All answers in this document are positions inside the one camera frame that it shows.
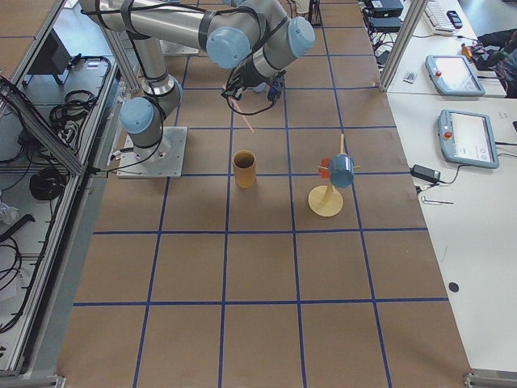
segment keyboard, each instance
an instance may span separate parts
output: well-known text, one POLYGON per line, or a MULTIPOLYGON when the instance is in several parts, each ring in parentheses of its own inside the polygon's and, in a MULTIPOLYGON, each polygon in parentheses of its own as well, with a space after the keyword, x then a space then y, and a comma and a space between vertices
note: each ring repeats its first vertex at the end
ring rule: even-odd
POLYGON ((429 0, 426 5, 424 19, 433 34, 454 35, 456 30, 445 14, 442 6, 435 0, 429 0))

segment black cable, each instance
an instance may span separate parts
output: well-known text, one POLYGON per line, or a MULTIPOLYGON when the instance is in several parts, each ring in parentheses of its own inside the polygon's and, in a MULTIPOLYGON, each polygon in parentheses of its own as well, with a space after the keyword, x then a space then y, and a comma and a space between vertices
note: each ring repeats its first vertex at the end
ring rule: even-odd
POLYGON ((507 157, 507 158, 517 158, 517 155, 507 154, 507 153, 504 153, 504 152, 498 154, 498 156, 503 156, 503 157, 507 157))
POLYGON ((292 6, 296 6, 296 3, 293 0, 288 0, 289 13, 291 14, 291 19, 294 18, 294 11, 292 10, 292 6))
POLYGON ((11 186, 7 187, 7 188, 0 188, 0 191, 2 192, 6 192, 7 190, 11 190, 14 186, 16 186, 18 183, 20 183, 23 178, 25 178, 29 172, 29 170, 31 169, 31 161, 29 161, 29 164, 27 165, 27 168, 25 169, 25 172, 22 174, 22 176, 20 177, 20 179, 18 179, 16 182, 14 182, 11 186))
POLYGON ((115 160, 115 158, 117 157, 117 155, 116 155, 117 152, 120 152, 121 154, 126 154, 127 152, 131 152, 133 150, 134 150, 133 147, 121 148, 120 150, 117 150, 113 154, 111 154, 110 161, 115 160))
MULTIPOLYGON (((63 201, 63 195, 61 194, 61 196, 59 197, 59 200, 57 202, 57 206, 56 206, 55 210, 59 209, 62 201, 63 201)), ((34 287, 34 284, 36 282, 36 278, 37 278, 36 274, 39 271, 41 262, 43 261, 43 259, 45 257, 45 252, 47 250, 47 246, 50 241, 50 234, 51 234, 54 224, 56 222, 56 215, 57 215, 57 212, 55 212, 53 214, 53 217, 50 218, 50 221, 48 223, 48 229, 47 229, 47 233, 45 234, 43 246, 41 247, 41 251, 38 254, 38 257, 34 263, 34 270, 32 272, 31 280, 29 281, 29 284, 27 285, 27 287, 22 287, 22 289, 25 290, 25 295, 23 297, 22 304, 20 305, 17 312, 11 314, 13 316, 13 318, 11 318, 9 320, 9 322, 7 322, 5 324, 0 324, 0 334, 3 334, 5 332, 9 331, 10 329, 12 329, 16 325, 16 323, 19 321, 20 317, 22 317, 23 312, 25 311, 25 307, 27 306, 29 297, 31 295, 32 287, 34 287)))
POLYGON ((456 178, 458 177, 458 174, 460 174, 460 168, 462 167, 468 167, 468 166, 472 166, 471 164, 460 164, 457 168, 456 168, 456 174, 454 175, 454 179, 451 181, 451 182, 444 182, 443 180, 439 180, 440 183, 444 183, 444 184, 453 184, 454 182, 456 182, 456 178))
POLYGON ((149 101, 160 112, 160 129, 161 129, 160 139, 158 140, 158 143, 157 143, 156 147, 154 148, 153 152, 151 154, 149 154, 149 156, 147 156, 146 158, 143 158, 142 160, 139 160, 138 162, 128 164, 127 166, 115 167, 115 168, 110 168, 108 170, 97 171, 97 172, 106 173, 106 177, 109 173, 115 174, 115 171, 122 170, 123 168, 133 167, 133 166, 142 164, 143 162, 151 159, 154 156, 154 154, 156 154, 156 152, 158 151, 158 148, 160 148, 160 146, 162 145, 163 133, 164 133, 163 123, 165 122, 166 116, 165 116, 165 112, 163 111, 162 107, 160 106, 160 103, 158 102, 158 97, 156 96, 156 93, 154 92, 152 83, 148 82, 148 84, 150 86, 151 92, 153 93, 153 97, 154 97, 154 101, 153 100, 149 100, 149 101))
MULTIPOLYGON (((32 113, 33 118, 38 121, 38 123, 45 129, 48 129, 49 132, 57 137, 55 133, 53 133, 50 130, 50 126, 48 125, 48 122, 45 118, 41 115, 41 113, 36 109, 34 104, 27 98, 27 96, 18 89, 14 84, 11 83, 7 78, 0 75, 0 85, 4 86, 6 89, 8 89, 12 95, 14 95, 17 99, 20 99, 23 105, 27 110, 29 110, 30 113, 32 113)), ((15 110, 15 114, 18 116, 20 123, 22 124, 23 128, 26 129, 27 125, 25 123, 25 120, 23 119, 23 115, 21 114, 21 111, 19 109, 18 101, 13 101, 9 99, 7 96, 5 96, 3 93, 0 93, 0 99, 4 101, 8 106, 13 108, 15 110)))
MULTIPOLYGON (((276 34, 278 32, 278 30, 280 30, 280 28, 285 24, 287 19, 288 18, 286 16, 285 18, 283 18, 282 20, 279 21, 279 23, 275 26, 275 28, 273 28, 272 30, 267 32, 264 35, 264 37, 262 39, 260 39, 259 42, 255 45, 254 49, 251 50, 251 53, 249 53, 242 61, 246 61, 248 58, 252 57, 264 45, 264 43, 269 38, 271 38, 274 34, 276 34)), ((233 89, 233 86, 230 83, 232 82, 232 77, 233 77, 233 73, 234 73, 235 69, 236 68, 232 69, 232 71, 229 73, 228 79, 226 80, 226 86, 225 86, 225 90, 226 91, 230 90, 230 89, 233 89)), ((229 95, 226 95, 224 91, 223 91, 223 93, 221 95, 226 100, 226 105, 228 105, 228 108, 232 112, 237 113, 238 115, 241 115, 241 116, 254 116, 254 115, 258 115, 259 113, 268 111, 269 109, 271 109, 271 108, 273 108, 275 106, 276 100, 277 100, 277 99, 273 99, 271 101, 271 103, 267 107, 259 109, 258 111, 255 111, 255 112, 240 112, 240 111, 238 111, 237 109, 235 109, 233 107, 233 103, 230 101, 231 97, 229 95)))
POLYGON ((467 36, 463 36, 463 35, 455 35, 456 38, 460 38, 460 39, 468 39, 468 40, 471 40, 472 42, 477 42, 479 43, 479 40, 476 38, 476 39, 473 39, 473 38, 469 38, 467 36))
POLYGON ((13 259, 12 265, 9 268, 6 268, 6 269, 3 269, 0 271, 0 273, 4 273, 3 275, 0 276, 0 281, 7 278, 11 272, 14 272, 14 275, 2 287, 0 287, 0 291, 3 291, 13 281, 15 281, 15 279, 16 279, 17 275, 19 274, 20 269, 22 267, 22 254, 19 251, 18 243, 13 238, 9 238, 9 239, 12 241, 13 245, 1 244, 0 247, 10 248, 13 251, 15 251, 15 257, 13 259))
POLYGON ((25 151, 25 146, 22 144, 19 147, 19 151, 15 156, 13 156, 12 158, 9 158, 9 159, 0 160, 0 164, 9 164, 9 163, 14 162, 15 160, 18 160, 18 158, 23 155, 24 151, 25 151))
MULTIPOLYGON (((130 9, 130 12, 134 11, 151 11, 156 10, 158 8, 164 8, 164 7, 177 7, 177 8, 185 8, 188 11, 178 11, 178 10, 169 10, 169 12, 192 12, 195 11, 195 13, 199 12, 206 12, 205 9, 199 8, 198 6, 188 6, 187 4, 169 4, 169 3, 161 3, 161 4, 154 4, 152 6, 135 6, 130 9)), ((95 15, 95 16, 101 16, 101 15, 113 15, 113 14, 121 14, 121 10, 108 10, 108 11, 84 11, 81 10, 81 13, 83 15, 95 15)))

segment floor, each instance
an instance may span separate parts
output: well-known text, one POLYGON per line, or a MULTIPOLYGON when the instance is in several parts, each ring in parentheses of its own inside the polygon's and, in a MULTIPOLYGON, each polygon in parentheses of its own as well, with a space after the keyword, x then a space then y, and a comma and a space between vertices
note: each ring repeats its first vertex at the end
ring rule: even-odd
POLYGON ((517 27, 517 1, 460 0, 476 35, 517 27))
MULTIPOLYGON (((201 3, 201 6, 213 6, 201 3)), ((168 58, 181 179, 110 176, 57 372, 68 387, 462 387, 469 366, 356 2, 288 67, 252 133, 227 72, 168 58), (340 134, 360 168, 321 218, 307 195, 340 134), (257 181, 234 183, 252 150, 257 181)), ((246 92, 242 108, 264 96, 246 92)))

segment metal frame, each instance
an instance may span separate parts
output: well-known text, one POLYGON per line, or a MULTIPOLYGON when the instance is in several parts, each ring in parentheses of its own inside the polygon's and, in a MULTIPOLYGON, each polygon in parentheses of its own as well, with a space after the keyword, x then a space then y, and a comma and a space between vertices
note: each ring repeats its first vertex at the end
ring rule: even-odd
MULTIPOLYGON (((120 170, 117 171, 119 178, 171 178, 181 177, 183 169, 183 157, 185 154, 185 143, 187 142, 187 127, 164 127, 163 137, 172 145, 163 160, 159 162, 143 162, 137 159, 134 152, 122 154, 120 159, 120 170)), ((124 147, 131 148, 132 141, 128 136, 124 147)))
POLYGON ((515 378, 482 377, 473 373, 465 374, 464 383, 467 388, 517 388, 515 378))
POLYGON ((388 87, 391 84, 395 73, 397 72, 398 65, 404 55, 404 51, 408 43, 413 36, 414 29, 417 27, 418 21, 422 18, 422 14, 426 9, 427 0, 413 0, 410 9, 407 11, 407 15, 404 18, 402 28, 397 35, 393 49, 389 54, 386 65, 382 70, 379 81, 380 91, 388 91, 388 87))
POLYGON ((140 90, 140 83, 138 82, 137 76, 128 56, 126 55, 124 46, 120 41, 119 33, 106 28, 101 28, 101 31, 106 38, 107 45, 109 46, 113 57, 115 57, 116 64, 119 66, 122 78, 128 86, 128 91, 132 94, 137 93, 140 90))
POLYGON ((0 388, 63 388, 64 386, 65 378, 62 376, 31 378, 29 380, 0 380, 0 388))

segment phone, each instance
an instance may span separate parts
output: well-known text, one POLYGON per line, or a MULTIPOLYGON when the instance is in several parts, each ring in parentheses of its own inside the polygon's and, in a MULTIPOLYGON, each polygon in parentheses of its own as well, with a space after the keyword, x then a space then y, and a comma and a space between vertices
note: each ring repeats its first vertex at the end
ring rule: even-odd
POLYGON ((456 30, 459 30, 463 27, 463 23, 461 22, 460 16, 458 16, 456 11, 447 11, 447 17, 449 18, 456 30))

